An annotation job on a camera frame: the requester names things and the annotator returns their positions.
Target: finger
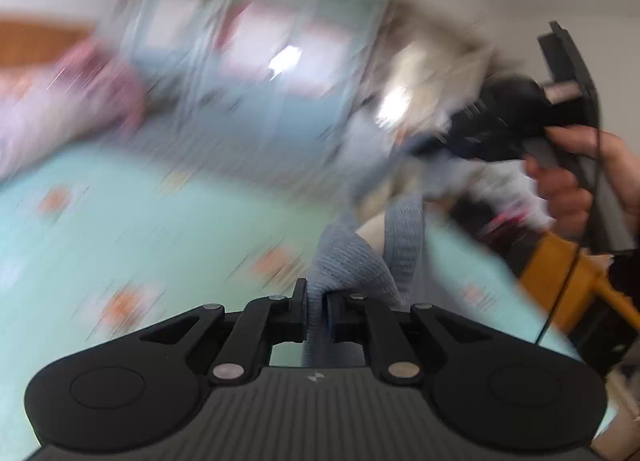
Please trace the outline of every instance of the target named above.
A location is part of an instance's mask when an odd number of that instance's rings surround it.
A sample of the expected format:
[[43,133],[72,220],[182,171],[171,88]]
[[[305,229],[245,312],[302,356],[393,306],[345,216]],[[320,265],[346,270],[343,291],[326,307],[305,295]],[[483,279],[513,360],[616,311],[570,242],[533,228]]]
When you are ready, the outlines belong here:
[[[555,144],[572,154],[584,154],[596,157],[596,129],[592,126],[573,125],[568,127],[548,126],[546,135]],[[604,159],[613,159],[625,149],[624,142],[614,134],[600,133],[600,151]]]
[[584,233],[588,219],[587,212],[576,212],[558,219],[552,230],[561,237],[580,237]]
[[542,169],[533,156],[526,155],[524,158],[524,173],[531,179],[538,179]]
[[593,197],[587,190],[563,190],[548,200],[547,209],[554,219],[576,212],[588,212]]
[[564,168],[545,170],[538,178],[538,194],[547,200],[562,190],[573,190],[577,186],[578,180]]

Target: bright light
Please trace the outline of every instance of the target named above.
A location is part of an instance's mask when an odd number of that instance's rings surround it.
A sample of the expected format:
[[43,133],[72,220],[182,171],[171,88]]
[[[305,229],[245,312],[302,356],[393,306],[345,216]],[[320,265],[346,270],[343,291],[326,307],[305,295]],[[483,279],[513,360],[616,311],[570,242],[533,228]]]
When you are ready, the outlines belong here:
[[384,100],[382,100],[380,111],[376,117],[379,126],[385,128],[392,127],[398,123],[398,121],[402,120],[402,117],[411,104],[411,97],[411,92],[400,86],[394,88],[386,95]]
[[301,56],[302,49],[295,46],[286,46],[269,62],[269,69],[273,71],[271,79],[273,80],[280,73],[284,73],[298,65]]

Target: yellow object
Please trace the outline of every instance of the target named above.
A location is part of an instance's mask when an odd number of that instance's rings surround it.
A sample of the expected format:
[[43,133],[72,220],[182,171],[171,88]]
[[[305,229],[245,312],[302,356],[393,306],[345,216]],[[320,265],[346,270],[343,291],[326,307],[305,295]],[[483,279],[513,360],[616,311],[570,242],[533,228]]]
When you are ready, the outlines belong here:
[[[524,289],[547,311],[551,310],[558,296],[576,246],[547,232],[520,276]],[[555,326],[569,333],[596,297],[602,298],[629,325],[640,331],[640,313],[631,299],[613,289],[607,272],[583,253],[556,311]]]

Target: pink cloth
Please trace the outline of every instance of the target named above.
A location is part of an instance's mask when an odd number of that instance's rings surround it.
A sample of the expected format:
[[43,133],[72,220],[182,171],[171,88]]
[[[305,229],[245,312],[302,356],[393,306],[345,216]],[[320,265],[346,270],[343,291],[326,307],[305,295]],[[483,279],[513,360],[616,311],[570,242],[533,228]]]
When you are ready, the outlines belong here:
[[55,82],[86,94],[100,96],[105,109],[101,124],[122,120],[125,134],[142,124],[145,89],[131,64],[102,46],[87,39],[69,50],[56,64]]

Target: circular pad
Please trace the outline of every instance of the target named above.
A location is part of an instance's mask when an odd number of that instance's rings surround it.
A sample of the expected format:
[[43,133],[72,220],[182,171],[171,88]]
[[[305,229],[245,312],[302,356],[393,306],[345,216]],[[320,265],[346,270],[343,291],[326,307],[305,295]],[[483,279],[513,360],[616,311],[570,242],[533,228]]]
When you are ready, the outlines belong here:
[[153,443],[194,413],[200,391],[184,359],[166,346],[117,341],[45,367],[24,406],[41,443],[88,453],[116,453]]
[[585,365],[533,345],[465,346],[436,375],[433,401],[463,436],[506,451],[543,453],[589,444],[607,406]]

